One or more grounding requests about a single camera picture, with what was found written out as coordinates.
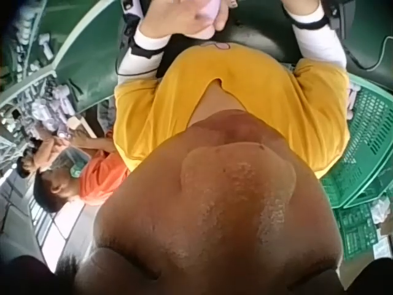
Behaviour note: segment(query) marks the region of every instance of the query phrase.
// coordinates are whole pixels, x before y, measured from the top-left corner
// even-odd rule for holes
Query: ear
[[[61,186],[51,186],[50,192],[53,194],[59,194],[61,192]]]

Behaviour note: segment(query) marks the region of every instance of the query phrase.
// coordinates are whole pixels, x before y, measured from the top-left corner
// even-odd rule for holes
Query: orange shirt
[[[129,173],[117,152],[98,151],[80,176],[80,199],[91,206],[101,205]]]

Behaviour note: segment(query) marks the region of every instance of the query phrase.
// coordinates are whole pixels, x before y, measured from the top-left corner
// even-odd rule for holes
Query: white sleeve
[[[321,3],[319,3],[317,10],[309,15],[294,15],[289,11],[287,12],[299,23],[317,22],[325,15]],[[314,31],[299,29],[296,26],[293,26],[293,28],[300,52],[304,57],[311,60],[334,63],[341,68],[346,68],[346,55],[343,46],[336,32],[329,25],[325,25],[323,28]]]
[[[137,43],[138,46],[147,50],[157,50],[164,48],[167,45],[171,36],[166,36],[160,39],[146,37],[139,30],[140,24],[141,22],[139,22],[134,35],[135,43]],[[131,49],[128,49],[117,71],[119,74],[117,76],[118,84],[123,84],[135,79],[148,79],[155,77],[163,54],[164,53],[162,52],[157,55],[153,55],[151,58],[146,58],[133,55],[131,53]]]

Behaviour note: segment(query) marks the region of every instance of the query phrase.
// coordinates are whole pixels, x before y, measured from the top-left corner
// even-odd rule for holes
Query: shelf
[[[41,22],[42,15],[44,14],[44,10],[47,5],[47,0],[41,0],[41,1],[42,2],[39,4],[40,6],[37,8],[37,14],[34,18],[34,23],[30,32],[29,44],[26,51],[25,65],[23,66],[23,78],[26,78],[27,76],[27,69],[30,63],[31,48],[33,46],[33,43],[36,42],[36,35],[39,30],[39,24]]]

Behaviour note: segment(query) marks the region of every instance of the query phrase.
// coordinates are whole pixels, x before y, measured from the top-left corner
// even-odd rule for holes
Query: person
[[[178,56],[159,82],[169,36],[212,25],[198,16],[205,4],[153,0],[140,16],[118,70],[129,76],[119,75],[115,90],[114,142],[133,172],[96,215],[95,247],[72,286],[78,294],[343,294],[341,239],[317,178],[349,138],[340,42],[327,25],[294,28],[305,59],[293,74],[261,52],[205,44]],[[301,23],[324,16],[318,0],[283,4]]]
[[[72,175],[69,167],[58,167],[37,173],[33,195],[47,212],[58,212],[70,201],[79,199],[88,205],[101,205],[128,176],[128,169],[116,151],[112,133],[105,138],[89,138],[84,132],[74,132],[71,146],[91,158],[80,177]]]
[[[16,162],[16,172],[21,178],[27,178],[37,171],[49,169],[58,156],[69,147],[68,140],[52,136],[42,126],[36,129],[41,139],[31,138],[30,142],[33,147],[26,149]]]
[[[157,146],[187,127],[237,109],[276,129],[320,178],[349,141],[346,56],[334,30],[323,25],[321,3],[282,0],[301,27],[322,22],[314,30],[294,26],[304,58],[293,73],[258,50],[208,42],[182,52],[163,79],[156,79],[172,34],[193,34],[208,25],[223,29],[226,2],[221,1],[214,21],[198,16],[207,2],[153,0],[146,17],[137,8],[126,10],[134,17],[129,17],[133,22],[127,30],[130,48],[118,68],[114,141],[128,168],[134,170]]]

